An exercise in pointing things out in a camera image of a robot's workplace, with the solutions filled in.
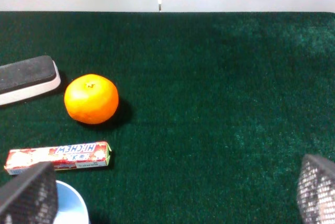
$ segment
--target light blue bowl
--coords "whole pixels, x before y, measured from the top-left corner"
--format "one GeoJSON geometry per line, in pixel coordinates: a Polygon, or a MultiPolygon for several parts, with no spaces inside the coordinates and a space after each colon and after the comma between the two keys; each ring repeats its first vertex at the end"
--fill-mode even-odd
{"type": "Polygon", "coordinates": [[[90,224],[86,204],[82,196],[70,185],[56,181],[58,213],[53,224],[90,224]]]}

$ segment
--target green felt surface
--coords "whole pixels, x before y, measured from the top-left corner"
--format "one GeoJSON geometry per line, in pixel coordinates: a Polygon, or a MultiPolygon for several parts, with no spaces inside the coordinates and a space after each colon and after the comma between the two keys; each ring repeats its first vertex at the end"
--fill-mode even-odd
{"type": "Polygon", "coordinates": [[[334,14],[0,13],[1,65],[43,54],[63,84],[0,108],[0,161],[108,141],[109,168],[57,173],[92,224],[300,223],[302,157],[335,160],[334,14]],[[99,127],[63,105],[87,73],[121,97],[99,127]]]}

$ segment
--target black felt pad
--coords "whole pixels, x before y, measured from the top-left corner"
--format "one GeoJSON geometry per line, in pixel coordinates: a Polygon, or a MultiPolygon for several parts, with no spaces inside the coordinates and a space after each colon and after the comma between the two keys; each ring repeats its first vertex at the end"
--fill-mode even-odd
{"type": "Polygon", "coordinates": [[[48,55],[0,66],[0,94],[52,81],[56,75],[48,55]]]}

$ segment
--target orange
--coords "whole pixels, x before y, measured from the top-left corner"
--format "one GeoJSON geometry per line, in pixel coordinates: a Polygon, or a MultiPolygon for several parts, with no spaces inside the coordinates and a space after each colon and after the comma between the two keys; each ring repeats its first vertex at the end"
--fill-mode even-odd
{"type": "Polygon", "coordinates": [[[115,113],[119,95],[116,86],[107,78],[87,74],[68,85],[64,103],[74,120],[85,124],[100,124],[115,113]]]}

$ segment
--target red candy wrapper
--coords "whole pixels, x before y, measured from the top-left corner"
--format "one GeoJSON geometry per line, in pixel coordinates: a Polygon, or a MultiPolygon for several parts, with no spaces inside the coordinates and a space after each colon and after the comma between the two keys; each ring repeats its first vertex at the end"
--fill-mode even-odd
{"type": "Polygon", "coordinates": [[[42,161],[51,161],[55,170],[108,166],[110,151],[106,141],[60,147],[15,149],[9,151],[4,168],[10,175],[17,175],[42,161]]]}

